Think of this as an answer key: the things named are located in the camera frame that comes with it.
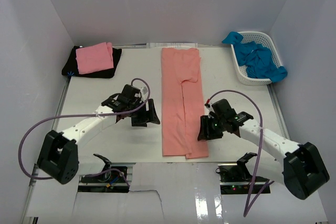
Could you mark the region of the salmon pink t-shirt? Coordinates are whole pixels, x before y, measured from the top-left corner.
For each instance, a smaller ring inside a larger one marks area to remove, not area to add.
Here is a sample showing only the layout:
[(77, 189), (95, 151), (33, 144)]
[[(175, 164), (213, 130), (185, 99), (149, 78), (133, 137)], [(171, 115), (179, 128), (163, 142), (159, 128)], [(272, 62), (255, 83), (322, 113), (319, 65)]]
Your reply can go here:
[(204, 98), (199, 50), (163, 48), (162, 154), (187, 159), (209, 156), (208, 145), (198, 141)]

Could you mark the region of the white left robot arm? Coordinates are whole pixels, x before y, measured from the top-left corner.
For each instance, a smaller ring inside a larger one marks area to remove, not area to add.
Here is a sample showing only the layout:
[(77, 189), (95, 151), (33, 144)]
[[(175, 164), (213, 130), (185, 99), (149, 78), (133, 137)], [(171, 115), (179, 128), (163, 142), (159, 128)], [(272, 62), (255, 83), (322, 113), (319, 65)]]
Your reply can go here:
[(38, 168), (62, 185), (77, 175), (94, 176), (101, 182), (108, 180), (111, 168), (106, 165), (106, 159), (98, 154), (81, 156), (80, 149), (100, 132), (125, 118), (130, 118), (134, 127), (159, 124), (150, 94), (148, 84), (143, 88), (126, 84), (120, 93), (109, 96), (79, 123), (61, 132), (48, 132), (37, 160)]

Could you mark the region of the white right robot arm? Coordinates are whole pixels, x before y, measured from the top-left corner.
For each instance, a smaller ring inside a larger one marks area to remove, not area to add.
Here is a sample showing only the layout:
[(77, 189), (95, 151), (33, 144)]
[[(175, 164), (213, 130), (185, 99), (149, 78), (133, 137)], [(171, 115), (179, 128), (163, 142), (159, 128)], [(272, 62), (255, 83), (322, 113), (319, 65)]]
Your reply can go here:
[(198, 140), (216, 140), (225, 132), (261, 147), (273, 157), (259, 164), (261, 177), (285, 187), (298, 199), (305, 200), (330, 180), (330, 175), (315, 145), (300, 144), (261, 127), (246, 112), (236, 113), (226, 99), (206, 103), (208, 115), (201, 116)]

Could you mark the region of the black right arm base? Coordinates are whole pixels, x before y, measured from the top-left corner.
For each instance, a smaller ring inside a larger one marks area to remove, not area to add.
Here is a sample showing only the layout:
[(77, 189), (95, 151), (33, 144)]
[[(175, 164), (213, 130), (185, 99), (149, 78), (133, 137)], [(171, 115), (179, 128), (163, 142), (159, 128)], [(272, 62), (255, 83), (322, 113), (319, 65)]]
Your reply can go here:
[(247, 195), (251, 175), (246, 175), (236, 164), (220, 164), (216, 170), (222, 195)]

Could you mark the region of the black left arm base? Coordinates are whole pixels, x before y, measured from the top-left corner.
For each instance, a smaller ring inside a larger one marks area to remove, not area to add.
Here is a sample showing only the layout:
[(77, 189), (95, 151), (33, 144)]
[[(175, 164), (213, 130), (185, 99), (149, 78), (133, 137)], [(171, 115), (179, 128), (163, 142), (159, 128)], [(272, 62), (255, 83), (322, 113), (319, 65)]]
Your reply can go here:
[(80, 177), (78, 192), (79, 193), (128, 193), (129, 186), (126, 184), (122, 174), (131, 184), (132, 165), (118, 164), (111, 166), (117, 171), (109, 171), (106, 174), (96, 177)]

